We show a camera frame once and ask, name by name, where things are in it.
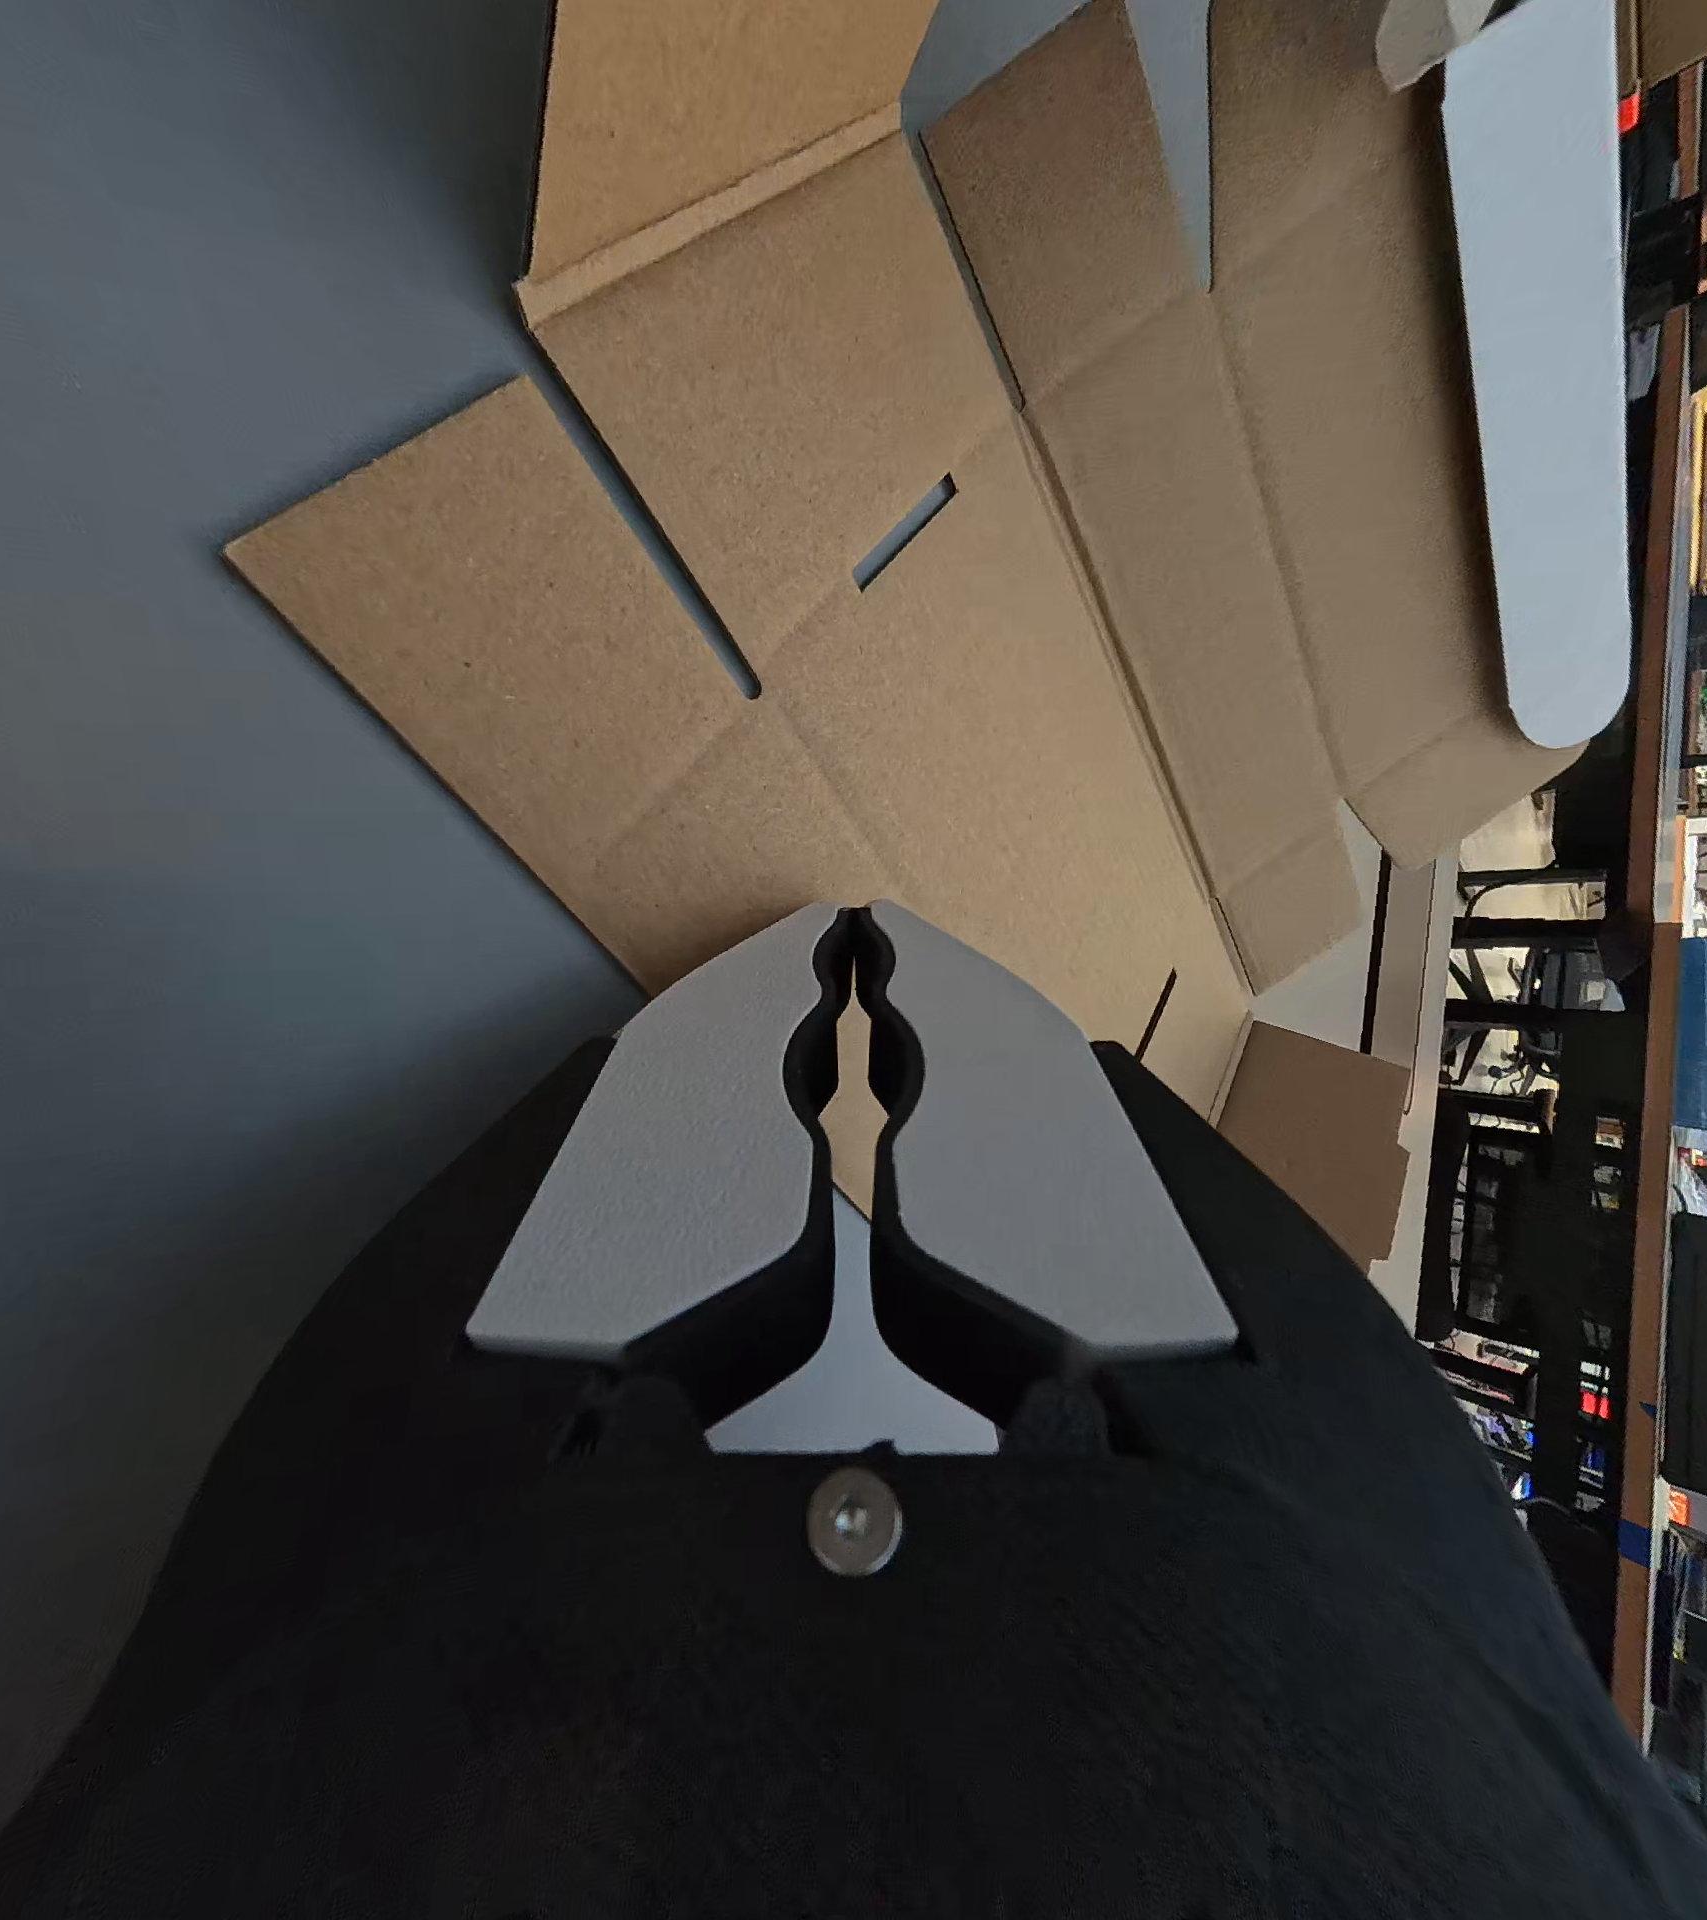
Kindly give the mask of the white cardboard box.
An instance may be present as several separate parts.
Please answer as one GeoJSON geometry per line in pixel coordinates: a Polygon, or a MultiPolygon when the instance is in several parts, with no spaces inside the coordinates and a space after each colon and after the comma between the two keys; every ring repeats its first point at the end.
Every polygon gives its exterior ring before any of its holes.
{"type": "Polygon", "coordinates": [[[651,994],[898,901],[1198,1106],[1634,656],[1612,5],[555,5],[519,378],[229,550],[651,994]]]}

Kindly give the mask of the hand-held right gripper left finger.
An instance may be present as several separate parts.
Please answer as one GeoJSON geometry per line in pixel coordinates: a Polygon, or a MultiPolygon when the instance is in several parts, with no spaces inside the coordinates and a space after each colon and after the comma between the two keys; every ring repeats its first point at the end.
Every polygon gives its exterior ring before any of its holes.
{"type": "Polygon", "coordinates": [[[834,1305],[852,913],[810,905],[689,973],[611,1043],[467,1336],[663,1379],[723,1422],[818,1354],[834,1305]]]}

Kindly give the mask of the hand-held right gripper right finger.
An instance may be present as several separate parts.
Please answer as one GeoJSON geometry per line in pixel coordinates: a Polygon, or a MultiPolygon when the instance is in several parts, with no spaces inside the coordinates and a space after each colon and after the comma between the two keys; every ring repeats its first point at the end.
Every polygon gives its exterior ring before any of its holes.
{"type": "Polygon", "coordinates": [[[854,948],[892,1354],[990,1422],[1042,1383],[1232,1354],[1240,1327],[1082,1027],[896,903],[856,914],[854,948]]]}

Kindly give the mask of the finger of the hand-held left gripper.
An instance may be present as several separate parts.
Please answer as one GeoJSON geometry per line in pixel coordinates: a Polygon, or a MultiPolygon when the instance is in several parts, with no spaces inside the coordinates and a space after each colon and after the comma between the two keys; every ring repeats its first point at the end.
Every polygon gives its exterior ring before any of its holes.
{"type": "Polygon", "coordinates": [[[1388,2],[1376,26],[1376,64],[1392,93],[1418,85],[1518,2],[1388,2]]]}

